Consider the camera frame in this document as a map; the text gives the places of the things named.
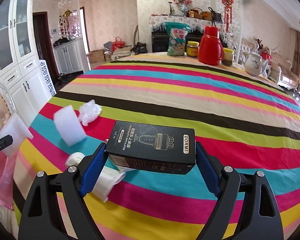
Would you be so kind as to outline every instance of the red chinese knot ornament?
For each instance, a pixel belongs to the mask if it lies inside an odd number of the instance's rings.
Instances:
[[[222,4],[225,6],[225,23],[226,23],[226,32],[229,32],[229,24],[232,23],[232,5],[233,0],[221,0]]]

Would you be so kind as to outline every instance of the black product box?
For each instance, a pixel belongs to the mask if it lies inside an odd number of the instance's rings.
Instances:
[[[106,152],[118,166],[187,174],[195,165],[194,129],[116,121]]]

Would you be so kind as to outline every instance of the black clamp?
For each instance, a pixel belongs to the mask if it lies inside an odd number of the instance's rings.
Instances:
[[[245,192],[234,240],[283,239],[283,229],[274,194],[262,171],[254,175],[238,173],[223,166],[196,143],[197,166],[217,203],[196,240],[221,240],[227,229],[238,192]],[[105,240],[96,226],[83,197],[92,191],[107,161],[106,145],[80,164],[60,174],[38,172],[26,199],[19,228],[19,240],[74,240],[62,221],[57,192],[62,192],[69,218],[79,240]]]

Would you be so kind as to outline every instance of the yellow jar lid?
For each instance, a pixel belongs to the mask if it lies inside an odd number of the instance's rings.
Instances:
[[[199,42],[197,41],[188,41],[188,44],[191,46],[199,46]]]
[[[223,51],[227,53],[234,53],[233,49],[228,49],[228,48],[223,48]]]

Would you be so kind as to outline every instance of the white drawer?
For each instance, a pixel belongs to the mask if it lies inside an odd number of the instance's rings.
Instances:
[[[0,77],[0,81],[8,88],[12,88],[22,79],[21,71],[18,66],[15,66],[10,71]]]
[[[19,68],[21,70],[21,74],[23,77],[28,75],[31,71],[33,71],[35,68],[37,68],[38,65],[38,60],[37,57],[31,57],[28,60],[25,60],[24,62],[19,64]]]

